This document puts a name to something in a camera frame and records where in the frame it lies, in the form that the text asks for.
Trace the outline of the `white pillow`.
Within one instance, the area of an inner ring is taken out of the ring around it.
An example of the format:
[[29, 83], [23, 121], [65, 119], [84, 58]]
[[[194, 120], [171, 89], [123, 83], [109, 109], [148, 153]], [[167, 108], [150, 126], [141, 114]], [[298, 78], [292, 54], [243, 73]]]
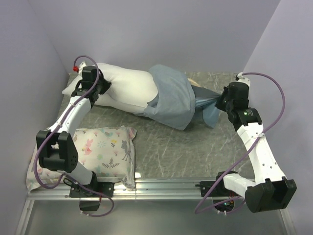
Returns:
[[132, 114], [142, 114], [148, 103], [158, 95], [152, 75], [147, 71], [131, 70], [105, 63], [97, 64], [111, 86], [95, 102]]

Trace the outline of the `striped blue grey pillowcase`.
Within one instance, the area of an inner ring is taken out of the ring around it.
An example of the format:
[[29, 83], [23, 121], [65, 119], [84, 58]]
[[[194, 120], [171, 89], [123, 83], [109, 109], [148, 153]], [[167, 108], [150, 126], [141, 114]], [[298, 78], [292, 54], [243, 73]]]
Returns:
[[215, 107], [219, 93], [191, 85], [184, 73], [164, 65], [155, 65], [148, 72], [158, 94], [136, 115], [178, 130], [185, 130], [195, 116], [201, 116], [207, 126], [215, 128], [220, 115]]

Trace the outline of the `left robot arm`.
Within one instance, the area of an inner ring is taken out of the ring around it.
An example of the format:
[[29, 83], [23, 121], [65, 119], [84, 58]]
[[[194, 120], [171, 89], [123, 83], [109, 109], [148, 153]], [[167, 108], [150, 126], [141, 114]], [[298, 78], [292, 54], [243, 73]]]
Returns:
[[36, 135], [37, 153], [33, 163], [34, 175], [40, 186], [53, 189], [44, 184], [37, 167], [57, 171], [79, 185], [82, 193], [93, 197], [98, 193], [98, 181], [95, 173], [86, 169], [78, 161], [78, 151], [74, 144], [74, 134], [84, 116], [91, 110], [101, 94], [111, 83], [97, 66], [86, 66], [82, 70], [82, 79], [77, 83], [70, 102], [59, 119], [46, 131]]

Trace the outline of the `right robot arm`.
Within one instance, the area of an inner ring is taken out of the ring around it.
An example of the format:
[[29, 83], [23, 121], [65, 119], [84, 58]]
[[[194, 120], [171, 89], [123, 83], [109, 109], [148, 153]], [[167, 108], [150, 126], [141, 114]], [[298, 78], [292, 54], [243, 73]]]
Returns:
[[229, 121], [247, 149], [253, 167], [254, 181], [229, 171], [215, 184], [216, 192], [225, 196], [234, 192], [242, 196], [253, 213], [285, 209], [296, 192], [293, 179], [287, 179], [275, 160], [261, 117], [248, 106], [249, 85], [231, 82], [217, 101], [217, 108], [226, 112]]

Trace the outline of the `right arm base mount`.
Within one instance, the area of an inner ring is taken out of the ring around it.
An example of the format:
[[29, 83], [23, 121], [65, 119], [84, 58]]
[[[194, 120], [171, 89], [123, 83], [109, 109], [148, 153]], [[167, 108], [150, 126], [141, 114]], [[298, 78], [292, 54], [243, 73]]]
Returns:
[[[199, 183], [195, 184], [195, 187], [198, 187], [200, 189], [201, 197], [204, 197], [206, 193], [212, 188], [214, 183], [214, 181], [200, 181]], [[241, 204], [239, 207], [235, 208], [235, 201], [233, 198], [237, 196], [237, 193], [224, 187], [223, 181], [219, 182], [219, 184], [209, 194], [209, 197], [213, 198], [213, 204], [217, 204], [214, 207], [215, 210], [218, 213], [223, 212], [224, 214], [232, 213], [243, 205]], [[231, 200], [223, 202], [223, 199], [217, 199], [217, 197], [227, 197]]]

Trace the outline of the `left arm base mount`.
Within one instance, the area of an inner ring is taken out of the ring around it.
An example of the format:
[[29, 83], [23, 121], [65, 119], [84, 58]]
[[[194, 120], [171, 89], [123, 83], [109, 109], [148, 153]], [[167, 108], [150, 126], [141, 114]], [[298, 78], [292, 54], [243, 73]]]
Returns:
[[[63, 183], [70, 186], [69, 198], [79, 199], [79, 209], [81, 213], [90, 217], [102, 217], [110, 214], [114, 209], [112, 200], [114, 185], [112, 182], [97, 182], [91, 186], [81, 186], [68, 178], [63, 179]], [[104, 214], [93, 214], [100, 209], [103, 199], [111, 202], [111, 208]]]

